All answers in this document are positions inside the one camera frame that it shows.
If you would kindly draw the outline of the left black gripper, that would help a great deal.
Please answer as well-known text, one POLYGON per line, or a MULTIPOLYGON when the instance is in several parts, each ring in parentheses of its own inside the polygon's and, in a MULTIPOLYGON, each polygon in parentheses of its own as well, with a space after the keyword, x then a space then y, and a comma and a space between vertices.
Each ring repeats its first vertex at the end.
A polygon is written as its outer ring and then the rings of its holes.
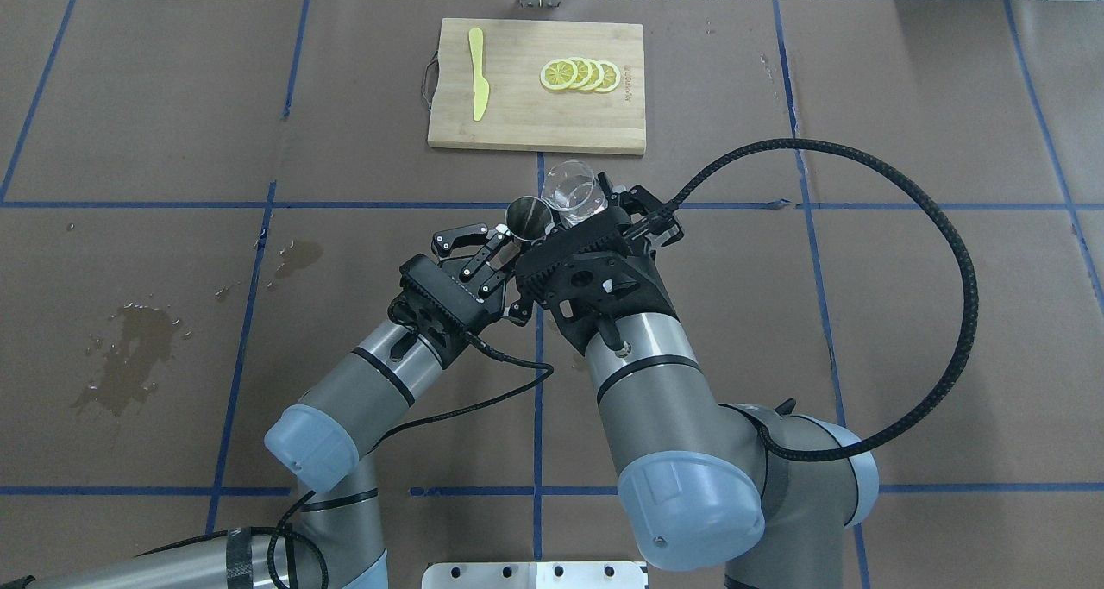
POLYGON ((493 322, 508 321, 527 326, 531 321, 531 298, 521 294, 513 267, 519 255, 509 233, 485 223, 437 231, 431 250, 440 268, 469 291, 493 322))

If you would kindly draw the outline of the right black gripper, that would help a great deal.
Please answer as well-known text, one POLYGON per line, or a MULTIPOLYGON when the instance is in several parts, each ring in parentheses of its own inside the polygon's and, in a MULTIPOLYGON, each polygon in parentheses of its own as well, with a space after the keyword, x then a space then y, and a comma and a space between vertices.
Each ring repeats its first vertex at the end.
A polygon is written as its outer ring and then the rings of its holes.
POLYGON ((623 208, 630 218, 619 238, 603 250, 576 254, 556 268, 540 302, 555 319, 560 334, 574 349, 605 335, 606 345, 618 349, 619 319, 645 313, 677 315, 656 266, 654 248, 673 246, 684 238, 675 210, 668 208, 643 185, 627 189, 611 180, 604 170, 595 184, 602 200, 595 215, 623 208))

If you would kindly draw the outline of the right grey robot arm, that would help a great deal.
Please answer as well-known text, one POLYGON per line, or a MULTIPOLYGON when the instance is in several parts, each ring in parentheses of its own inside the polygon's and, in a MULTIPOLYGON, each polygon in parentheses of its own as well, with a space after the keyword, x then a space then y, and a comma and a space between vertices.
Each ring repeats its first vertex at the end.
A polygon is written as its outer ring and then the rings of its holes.
POLYGON ((618 501, 643 558, 667 572, 723 566, 728 588, 840 588, 843 538, 875 506, 871 453, 858 436, 795 409, 722 404, 658 274, 649 235, 631 238, 651 195, 606 193, 607 207, 526 254, 517 281, 582 354, 594 385, 618 501))

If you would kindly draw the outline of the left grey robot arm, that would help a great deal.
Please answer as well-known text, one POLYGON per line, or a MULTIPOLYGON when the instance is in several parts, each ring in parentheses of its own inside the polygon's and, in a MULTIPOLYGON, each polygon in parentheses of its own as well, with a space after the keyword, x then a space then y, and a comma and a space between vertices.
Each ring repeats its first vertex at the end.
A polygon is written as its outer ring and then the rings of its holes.
POLYGON ((545 376, 548 368, 502 354, 481 340, 501 318, 526 319, 527 301, 507 303, 507 283, 529 238, 484 223, 440 231, 433 255, 399 268, 388 319, 305 392, 265 433, 264 443, 297 479, 299 495, 269 527, 234 527, 151 549, 91 572, 12 588, 386 588, 375 452, 399 432, 429 424, 406 415, 445 370, 473 347, 545 376))

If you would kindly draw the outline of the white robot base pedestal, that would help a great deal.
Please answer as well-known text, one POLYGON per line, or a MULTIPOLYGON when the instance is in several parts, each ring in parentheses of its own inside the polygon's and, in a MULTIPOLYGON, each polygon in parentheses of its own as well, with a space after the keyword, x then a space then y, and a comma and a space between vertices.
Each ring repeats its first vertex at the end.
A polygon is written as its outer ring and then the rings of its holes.
POLYGON ((423 572, 422 588, 648 588, 641 561, 440 563, 423 572))

